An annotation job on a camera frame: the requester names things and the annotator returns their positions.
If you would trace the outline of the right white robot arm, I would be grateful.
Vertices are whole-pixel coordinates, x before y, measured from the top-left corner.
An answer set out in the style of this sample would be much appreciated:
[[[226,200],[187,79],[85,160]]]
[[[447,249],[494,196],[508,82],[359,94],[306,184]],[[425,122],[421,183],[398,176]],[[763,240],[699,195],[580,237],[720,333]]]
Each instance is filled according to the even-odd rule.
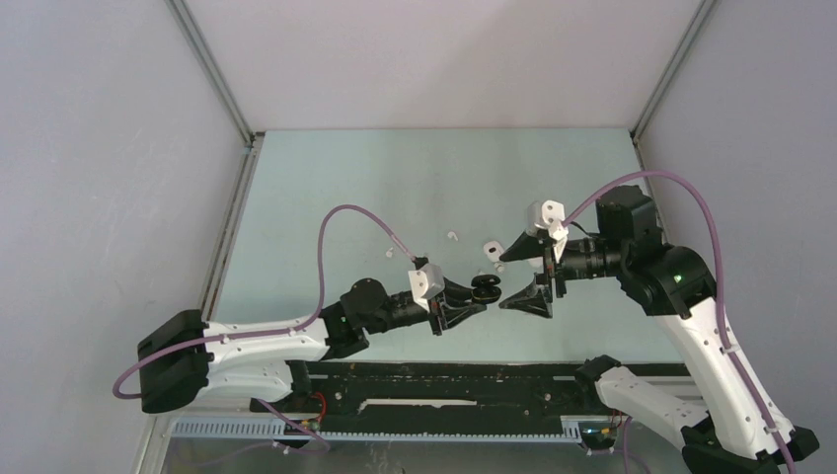
[[[738,345],[705,261],[663,241],[653,200],[622,185],[599,197],[595,208],[597,232],[573,240],[560,203],[531,204],[527,229],[500,258],[540,259],[543,268],[501,307],[547,318],[569,281],[614,277],[680,353],[702,401],[683,401],[601,355],[575,374],[577,406],[638,421],[677,448],[693,473],[777,473],[813,454],[815,433],[782,413]]]

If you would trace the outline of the black earbud charging case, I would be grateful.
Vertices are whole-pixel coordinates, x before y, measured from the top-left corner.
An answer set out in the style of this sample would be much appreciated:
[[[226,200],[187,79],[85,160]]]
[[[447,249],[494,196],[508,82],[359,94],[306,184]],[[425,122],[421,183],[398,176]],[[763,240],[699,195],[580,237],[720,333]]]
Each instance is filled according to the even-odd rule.
[[[471,280],[470,299],[479,304],[490,305],[498,302],[502,295],[499,287],[501,279],[495,275],[478,275]]]

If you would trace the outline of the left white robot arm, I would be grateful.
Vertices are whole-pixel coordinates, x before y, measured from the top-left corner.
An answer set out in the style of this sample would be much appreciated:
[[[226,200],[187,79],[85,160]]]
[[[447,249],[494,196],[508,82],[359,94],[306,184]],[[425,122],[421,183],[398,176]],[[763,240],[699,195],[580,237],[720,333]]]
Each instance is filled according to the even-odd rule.
[[[199,310],[184,310],[137,346],[139,359],[161,354],[139,370],[141,409],[162,414],[203,398],[250,398],[300,411],[312,398],[306,363],[347,358],[367,349],[371,335],[416,324],[439,335],[496,302],[499,282],[492,275],[468,286],[446,279],[432,298],[414,299],[362,278],[306,328],[300,319],[210,323]]]

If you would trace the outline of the white case with black window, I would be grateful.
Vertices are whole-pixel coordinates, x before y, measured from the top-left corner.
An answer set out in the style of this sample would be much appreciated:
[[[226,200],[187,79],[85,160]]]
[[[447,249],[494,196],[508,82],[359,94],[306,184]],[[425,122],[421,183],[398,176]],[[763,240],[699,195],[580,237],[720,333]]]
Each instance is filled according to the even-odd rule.
[[[490,262],[497,263],[504,253],[504,247],[497,241],[490,241],[483,246],[483,252]]]

